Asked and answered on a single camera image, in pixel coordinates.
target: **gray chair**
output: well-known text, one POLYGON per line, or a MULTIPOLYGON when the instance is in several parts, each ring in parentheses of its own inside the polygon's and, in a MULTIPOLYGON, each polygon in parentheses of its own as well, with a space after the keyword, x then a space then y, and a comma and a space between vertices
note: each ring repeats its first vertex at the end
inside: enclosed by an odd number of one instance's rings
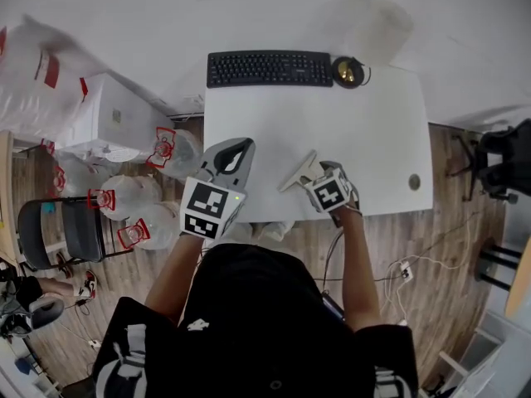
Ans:
POLYGON ((42 199, 24 204, 18 214, 18 234, 22 253, 26 257, 27 267, 31 271, 38 269, 60 268, 84 262, 101 262, 111 256, 127 254, 132 250, 116 252, 112 224, 110 223, 114 252, 107 254, 100 210, 89 208, 86 197, 65 197, 42 199), (48 202, 60 202, 63 229, 68 253, 72 257, 65 264, 51 264, 42 240, 41 206, 48 202))

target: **plastic bag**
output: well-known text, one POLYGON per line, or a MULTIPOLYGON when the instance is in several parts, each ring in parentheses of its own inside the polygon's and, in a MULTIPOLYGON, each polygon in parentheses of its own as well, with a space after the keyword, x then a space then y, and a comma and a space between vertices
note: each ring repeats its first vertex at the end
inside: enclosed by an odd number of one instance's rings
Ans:
POLYGON ((165 176, 186 182, 186 178, 199 168, 201 156, 201 145, 189 131, 158 128, 153 154, 146 163, 165 176))
POLYGON ((146 250, 167 249, 177 241, 179 229, 177 203, 154 203, 139 208, 127 220, 127 227, 117 231, 125 249, 133 246, 146 250))
POLYGON ((160 202, 162 189, 150 177, 116 176, 107 180, 100 190, 90 190, 96 196, 97 205, 105 216, 114 221, 125 220, 140 207, 160 202))
POLYGON ((55 140, 85 93, 84 81, 41 49, 29 26, 0 31, 0 130, 55 140))

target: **power strip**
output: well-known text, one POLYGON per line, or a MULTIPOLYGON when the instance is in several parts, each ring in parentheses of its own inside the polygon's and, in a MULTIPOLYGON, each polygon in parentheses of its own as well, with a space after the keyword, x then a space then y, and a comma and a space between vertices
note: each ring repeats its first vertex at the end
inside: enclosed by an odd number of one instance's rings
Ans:
POLYGON ((413 270, 409 262, 405 261, 405 262, 400 263, 400 274, 402 275, 402 278, 404 279, 404 283, 407 283, 413 280, 413 270))
POLYGON ((101 342, 97 340, 90 340, 89 345, 92 349, 100 349, 101 348, 101 342))

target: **person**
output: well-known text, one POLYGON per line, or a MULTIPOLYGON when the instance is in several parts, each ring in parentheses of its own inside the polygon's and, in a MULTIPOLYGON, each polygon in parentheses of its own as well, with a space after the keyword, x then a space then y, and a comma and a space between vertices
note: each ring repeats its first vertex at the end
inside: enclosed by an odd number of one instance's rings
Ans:
MULTIPOLYGON (((64 262, 61 255, 58 262, 64 262)), ((60 269, 69 279, 72 273, 69 267, 60 269)), ((97 279, 87 270, 81 284, 70 284, 57 279, 42 277, 20 277, 14 267, 0 270, 0 335, 8 337, 13 334, 25 335, 32 331, 28 318, 30 305, 44 294, 57 294, 63 297, 94 299, 97 279)))
POLYGON ((182 235, 145 304, 119 301, 94 365, 97 396, 416 396, 412 332, 382 321, 363 217, 334 214, 344 321, 300 260, 262 247, 270 237, 238 243, 248 225, 206 252, 195 276, 203 240, 182 235))

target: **headphones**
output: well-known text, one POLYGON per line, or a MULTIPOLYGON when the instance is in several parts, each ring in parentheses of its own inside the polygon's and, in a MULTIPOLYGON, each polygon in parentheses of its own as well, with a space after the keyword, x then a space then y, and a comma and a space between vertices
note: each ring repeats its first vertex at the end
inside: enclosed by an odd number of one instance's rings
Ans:
POLYGON ((369 69, 368 79, 365 83, 364 64, 355 57, 338 57, 332 64, 332 76, 336 83, 345 89, 355 89, 360 85, 366 85, 371 79, 371 69, 369 69))

